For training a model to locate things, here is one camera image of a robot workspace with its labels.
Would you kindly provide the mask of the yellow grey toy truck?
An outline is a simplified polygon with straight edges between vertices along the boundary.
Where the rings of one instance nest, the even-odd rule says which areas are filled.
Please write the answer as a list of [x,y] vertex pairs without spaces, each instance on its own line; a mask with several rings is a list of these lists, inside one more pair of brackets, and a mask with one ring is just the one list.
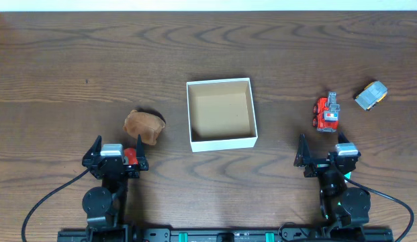
[[369,111],[387,95],[387,92],[388,88],[382,82],[373,81],[356,95],[355,101],[365,111]]

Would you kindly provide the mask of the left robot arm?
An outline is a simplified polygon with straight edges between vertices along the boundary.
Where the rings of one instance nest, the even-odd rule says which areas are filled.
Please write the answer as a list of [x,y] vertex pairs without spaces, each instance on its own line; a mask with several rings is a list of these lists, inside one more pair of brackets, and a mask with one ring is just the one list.
[[128,180],[138,179],[149,169],[142,138],[134,148],[121,144],[103,144],[98,136],[82,158],[82,165],[102,184],[90,189],[83,197],[82,207],[90,229],[117,227],[124,213]]

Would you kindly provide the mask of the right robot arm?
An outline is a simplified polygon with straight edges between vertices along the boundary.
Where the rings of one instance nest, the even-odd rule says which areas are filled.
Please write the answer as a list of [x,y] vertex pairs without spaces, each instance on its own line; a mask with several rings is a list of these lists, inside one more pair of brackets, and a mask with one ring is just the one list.
[[346,185],[346,175],[356,169],[360,156],[354,143],[339,134],[334,150],[325,158],[315,158],[311,155],[305,135],[299,136],[293,165],[304,168],[304,177],[318,179],[322,216],[334,227],[358,227],[369,222],[369,192]]

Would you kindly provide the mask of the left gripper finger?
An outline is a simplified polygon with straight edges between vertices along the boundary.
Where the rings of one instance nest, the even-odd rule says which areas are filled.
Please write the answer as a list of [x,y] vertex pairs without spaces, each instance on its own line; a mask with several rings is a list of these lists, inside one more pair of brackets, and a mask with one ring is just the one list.
[[91,148],[84,154],[83,163],[90,163],[94,157],[98,156],[101,152],[101,135],[98,135]]
[[146,164],[146,155],[144,152],[144,146],[142,144],[142,137],[139,134],[136,143],[136,158],[139,165]]

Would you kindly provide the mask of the red toy fire truck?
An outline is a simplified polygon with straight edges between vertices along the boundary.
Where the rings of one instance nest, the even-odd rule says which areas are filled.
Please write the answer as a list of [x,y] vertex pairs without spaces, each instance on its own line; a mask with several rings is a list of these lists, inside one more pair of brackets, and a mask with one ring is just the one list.
[[312,126],[318,132],[336,132],[339,125],[340,105],[336,102],[336,92],[329,91],[327,97],[318,99],[313,107]]

